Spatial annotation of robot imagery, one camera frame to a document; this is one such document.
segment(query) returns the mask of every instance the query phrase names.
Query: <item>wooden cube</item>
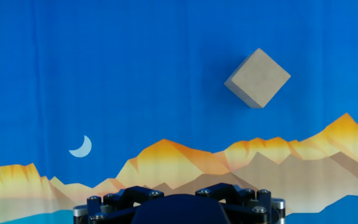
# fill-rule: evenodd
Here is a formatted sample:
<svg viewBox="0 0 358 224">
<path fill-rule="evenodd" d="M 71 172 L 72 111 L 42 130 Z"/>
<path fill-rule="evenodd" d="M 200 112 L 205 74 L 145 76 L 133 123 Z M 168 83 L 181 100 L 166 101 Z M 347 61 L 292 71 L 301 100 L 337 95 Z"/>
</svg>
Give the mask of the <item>wooden cube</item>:
<svg viewBox="0 0 358 224">
<path fill-rule="evenodd" d="M 262 49 L 248 56 L 224 85 L 251 108 L 263 108 L 291 77 Z"/>
</svg>

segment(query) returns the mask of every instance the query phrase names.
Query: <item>mountain range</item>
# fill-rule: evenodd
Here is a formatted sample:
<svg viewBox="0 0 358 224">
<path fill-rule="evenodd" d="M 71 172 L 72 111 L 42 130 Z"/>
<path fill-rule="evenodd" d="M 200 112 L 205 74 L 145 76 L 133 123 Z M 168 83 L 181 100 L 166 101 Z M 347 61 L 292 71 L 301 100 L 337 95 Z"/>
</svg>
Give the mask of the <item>mountain range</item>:
<svg viewBox="0 0 358 224">
<path fill-rule="evenodd" d="M 91 195 L 134 185 L 169 195 L 193 194 L 220 182 L 269 189 L 286 200 L 287 214 L 320 212 L 346 195 L 358 195 L 358 124 L 345 114 L 304 141 L 256 138 L 214 154 L 163 139 L 95 188 L 48 180 L 33 164 L 2 166 L 0 223 L 70 210 Z"/>
</svg>

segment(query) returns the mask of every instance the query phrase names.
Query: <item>moon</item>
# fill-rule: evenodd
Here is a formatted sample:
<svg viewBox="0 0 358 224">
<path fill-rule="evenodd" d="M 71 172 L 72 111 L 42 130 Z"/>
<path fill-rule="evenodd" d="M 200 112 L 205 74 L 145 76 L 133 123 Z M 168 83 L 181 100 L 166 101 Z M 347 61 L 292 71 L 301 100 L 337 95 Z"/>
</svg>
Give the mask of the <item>moon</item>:
<svg viewBox="0 0 358 224">
<path fill-rule="evenodd" d="M 87 136 L 84 136 L 84 143 L 82 144 L 82 146 L 75 150 L 69 150 L 69 152 L 77 158 L 82 158 L 87 156 L 91 152 L 91 149 L 91 140 Z"/>
</svg>

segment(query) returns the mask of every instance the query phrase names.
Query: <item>black mechanical part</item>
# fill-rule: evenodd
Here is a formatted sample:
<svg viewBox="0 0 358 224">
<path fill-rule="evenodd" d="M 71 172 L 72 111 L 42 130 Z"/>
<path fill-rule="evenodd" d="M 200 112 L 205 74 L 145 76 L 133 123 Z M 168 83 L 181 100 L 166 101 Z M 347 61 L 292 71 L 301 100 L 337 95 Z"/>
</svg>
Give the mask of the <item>black mechanical part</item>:
<svg viewBox="0 0 358 224">
<path fill-rule="evenodd" d="M 116 194 L 93 196 L 73 209 L 74 224 L 284 224 L 285 201 L 268 190 L 216 184 L 195 195 L 130 187 Z"/>
</svg>

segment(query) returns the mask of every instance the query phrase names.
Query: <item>backdrop fabric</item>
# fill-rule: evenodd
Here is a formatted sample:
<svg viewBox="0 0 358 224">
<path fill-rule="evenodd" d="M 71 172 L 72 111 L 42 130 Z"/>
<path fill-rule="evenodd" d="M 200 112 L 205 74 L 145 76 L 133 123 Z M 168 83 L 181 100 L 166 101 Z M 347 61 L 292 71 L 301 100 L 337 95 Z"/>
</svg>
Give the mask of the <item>backdrop fabric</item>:
<svg viewBox="0 0 358 224">
<path fill-rule="evenodd" d="M 253 110 L 223 83 L 257 48 L 291 79 Z M 358 123 L 356 0 L 0 0 L 0 167 L 92 188 L 162 139 L 302 141 L 346 113 Z"/>
</svg>

